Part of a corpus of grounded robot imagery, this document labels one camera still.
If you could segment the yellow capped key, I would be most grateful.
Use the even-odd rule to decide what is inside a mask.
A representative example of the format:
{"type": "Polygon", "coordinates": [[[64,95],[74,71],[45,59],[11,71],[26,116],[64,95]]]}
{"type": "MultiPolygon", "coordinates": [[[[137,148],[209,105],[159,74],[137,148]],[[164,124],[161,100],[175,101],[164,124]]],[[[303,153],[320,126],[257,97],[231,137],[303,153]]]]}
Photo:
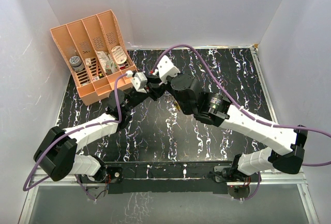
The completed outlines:
{"type": "Polygon", "coordinates": [[[180,106],[177,102],[174,102],[174,106],[176,107],[177,111],[180,111],[180,106]]]}

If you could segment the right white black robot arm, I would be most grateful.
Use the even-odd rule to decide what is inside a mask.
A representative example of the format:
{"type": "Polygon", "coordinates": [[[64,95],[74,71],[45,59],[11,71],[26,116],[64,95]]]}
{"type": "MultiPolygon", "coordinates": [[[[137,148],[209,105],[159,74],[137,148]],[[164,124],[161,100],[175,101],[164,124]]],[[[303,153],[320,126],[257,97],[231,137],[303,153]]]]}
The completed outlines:
{"type": "Polygon", "coordinates": [[[151,92],[167,91],[185,115],[197,121],[230,129],[266,145],[251,154],[238,154],[230,167],[222,170],[222,177],[242,181],[250,175],[276,169],[297,174],[304,160],[307,132],[301,126],[277,128],[276,123],[237,108],[228,97],[202,90],[197,79],[188,74],[173,72],[167,76],[148,75],[151,92]]]}

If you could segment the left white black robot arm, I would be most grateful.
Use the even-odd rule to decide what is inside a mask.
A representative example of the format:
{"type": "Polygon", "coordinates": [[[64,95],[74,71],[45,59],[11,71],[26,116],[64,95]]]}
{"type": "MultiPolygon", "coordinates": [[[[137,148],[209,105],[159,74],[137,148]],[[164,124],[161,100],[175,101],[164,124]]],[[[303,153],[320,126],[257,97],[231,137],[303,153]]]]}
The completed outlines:
{"type": "Polygon", "coordinates": [[[97,156],[79,155],[78,151],[104,136],[125,129],[133,108],[147,98],[157,100],[165,91],[164,84],[160,83],[133,87],[127,93],[113,90],[105,113],[98,118],[71,128],[51,128],[34,154],[36,165],[55,182],[67,175],[87,175],[95,182],[104,181],[107,175],[105,163],[97,156]]]}

